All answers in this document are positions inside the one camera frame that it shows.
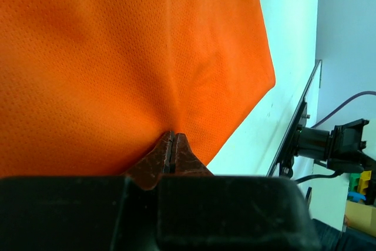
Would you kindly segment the orange t shirt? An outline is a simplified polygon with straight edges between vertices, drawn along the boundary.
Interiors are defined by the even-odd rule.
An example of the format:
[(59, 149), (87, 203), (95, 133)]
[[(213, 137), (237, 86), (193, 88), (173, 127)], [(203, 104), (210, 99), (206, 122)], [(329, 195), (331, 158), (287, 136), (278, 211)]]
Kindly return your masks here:
[(208, 164), (275, 81), (260, 0), (1, 0), (1, 176)]

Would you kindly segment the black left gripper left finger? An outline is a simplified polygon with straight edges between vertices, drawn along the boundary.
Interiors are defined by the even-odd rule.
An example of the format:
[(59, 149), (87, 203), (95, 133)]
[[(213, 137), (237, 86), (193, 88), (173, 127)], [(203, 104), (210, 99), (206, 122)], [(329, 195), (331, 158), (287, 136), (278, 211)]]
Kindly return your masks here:
[(170, 171), (174, 132), (165, 132), (154, 148), (125, 172), (143, 190), (153, 190), (163, 173)]

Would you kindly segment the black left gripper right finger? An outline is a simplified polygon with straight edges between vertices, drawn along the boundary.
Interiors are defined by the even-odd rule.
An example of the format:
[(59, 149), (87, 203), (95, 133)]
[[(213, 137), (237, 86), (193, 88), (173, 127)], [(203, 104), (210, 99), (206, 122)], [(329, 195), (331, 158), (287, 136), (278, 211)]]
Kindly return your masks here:
[(170, 173), (185, 176), (213, 176), (211, 171), (193, 153), (187, 136), (178, 133), (172, 143)]

